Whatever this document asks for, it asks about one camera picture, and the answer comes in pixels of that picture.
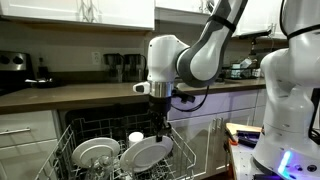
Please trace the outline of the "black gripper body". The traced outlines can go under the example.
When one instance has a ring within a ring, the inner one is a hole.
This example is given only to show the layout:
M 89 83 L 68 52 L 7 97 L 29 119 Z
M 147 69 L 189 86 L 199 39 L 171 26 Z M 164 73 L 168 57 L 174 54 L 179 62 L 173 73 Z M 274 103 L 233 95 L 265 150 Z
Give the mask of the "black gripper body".
M 149 97 L 149 110 L 151 112 L 152 122 L 156 129 L 162 127 L 164 129 L 164 123 L 167 122 L 167 114 L 171 109 L 171 98 L 156 98 Z

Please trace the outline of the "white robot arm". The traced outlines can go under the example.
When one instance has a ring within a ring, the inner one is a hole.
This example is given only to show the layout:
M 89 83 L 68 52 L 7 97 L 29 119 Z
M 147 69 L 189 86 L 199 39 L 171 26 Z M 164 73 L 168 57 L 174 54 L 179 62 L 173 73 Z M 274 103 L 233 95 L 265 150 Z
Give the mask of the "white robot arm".
M 220 0 L 192 46 L 174 35 L 149 42 L 150 101 L 170 106 L 174 79 L 206 87 L 217 78 L 226 45 L 248 0 Z M 319 180 L 320 146 L 309 131 L 316 106 L 307 88 L 320 86 L 320 0 L 282 0 L 280 27 L 288 46 L 261 61 L 267 91 L 262 134 L 253 158 L 286 180 Z

